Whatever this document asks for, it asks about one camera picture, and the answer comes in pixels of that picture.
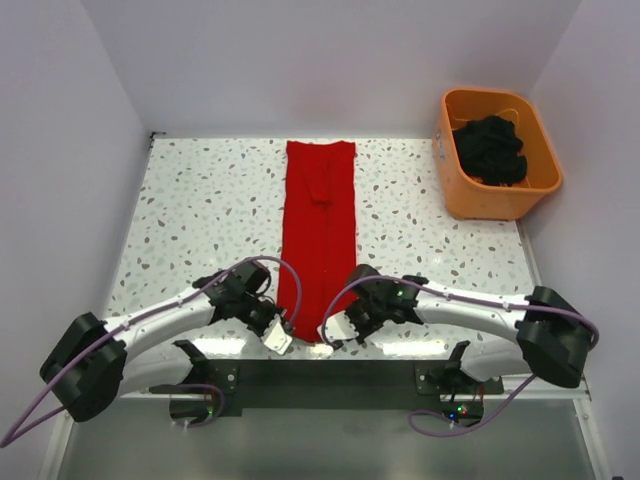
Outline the red t-shirt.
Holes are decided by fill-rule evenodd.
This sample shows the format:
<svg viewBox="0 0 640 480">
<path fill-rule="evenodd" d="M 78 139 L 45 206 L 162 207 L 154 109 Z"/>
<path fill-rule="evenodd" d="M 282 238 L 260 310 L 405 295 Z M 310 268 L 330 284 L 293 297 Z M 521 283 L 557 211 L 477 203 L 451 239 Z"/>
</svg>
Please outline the red t-shirt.
<svg viewBox="0 0 640 480">
<path fill-rule="evenodd" d="M 356 267 L 356 146 L 289 141 L 286 154 L 281 258 L 302 287 L 293 334 L 319 343 L 326 309 Z"/>
</svg>

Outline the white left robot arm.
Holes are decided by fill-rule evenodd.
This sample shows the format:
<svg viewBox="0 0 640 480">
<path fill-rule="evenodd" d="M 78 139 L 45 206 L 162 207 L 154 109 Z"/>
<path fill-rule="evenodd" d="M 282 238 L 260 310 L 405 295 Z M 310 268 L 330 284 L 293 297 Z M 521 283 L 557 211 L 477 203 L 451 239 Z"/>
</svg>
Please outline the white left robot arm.
<svg viewBox="0 0 640 480">
<path fill-rule="evenodd" d="M 170 299 L 123 317 L 76 317 L 40 368 L 40 376 L 77 422 L 118 397 L 161 385 L 185 392 L 207 380 L 206 359 L 182 334 L 236 319 L 273 352 L 290 343 L 285 310 L 266 298 L 266 266 L 247 259 L 193 281 Z"/>
</svg>

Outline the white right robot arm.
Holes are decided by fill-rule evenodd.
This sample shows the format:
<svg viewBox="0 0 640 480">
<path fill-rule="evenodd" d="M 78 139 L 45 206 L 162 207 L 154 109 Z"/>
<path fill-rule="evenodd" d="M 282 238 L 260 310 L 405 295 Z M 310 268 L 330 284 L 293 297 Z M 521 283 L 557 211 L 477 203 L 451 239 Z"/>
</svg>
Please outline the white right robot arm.
<svg viewBox="0 0 640 480">
<path fill-rule="evenodd" d="M 326 320 L 331 341 L 363 342 L 388 322 L 483 334 L 479 343 L 464 343 L 450 354 L 445 379 L 459 393 L 494 377 L 524 374 L 574 389 L 599 340 L 592 322 L 543 286 L 525 295 L 471 292 L 418 276 L 383 276 L 361 264 L 348 277 L 346 290 L 355 298 Z"/>
</svg>

